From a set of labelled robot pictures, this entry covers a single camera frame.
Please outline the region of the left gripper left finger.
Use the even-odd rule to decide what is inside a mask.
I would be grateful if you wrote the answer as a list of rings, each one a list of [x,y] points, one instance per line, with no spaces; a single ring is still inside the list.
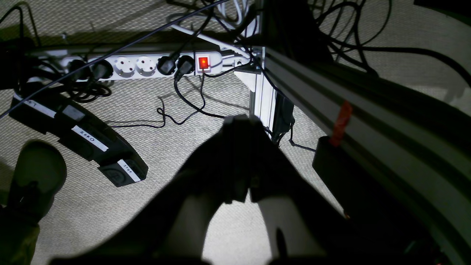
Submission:
[[[246,115],[228,116],[220,130],[187,158],[168,183],[109,240],[53,265],[204,265],[202,250],[219,207],[244,202],[248,192],[243,144]]]

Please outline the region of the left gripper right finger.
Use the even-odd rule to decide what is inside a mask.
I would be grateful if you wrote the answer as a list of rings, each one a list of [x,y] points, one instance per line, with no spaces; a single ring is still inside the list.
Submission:
[[[273,265],[435,265],[441,251],[404,206],[327,137],[313,167],[344,208],[338,213],[297,172],[256,116],[252,201],[266,222]]]

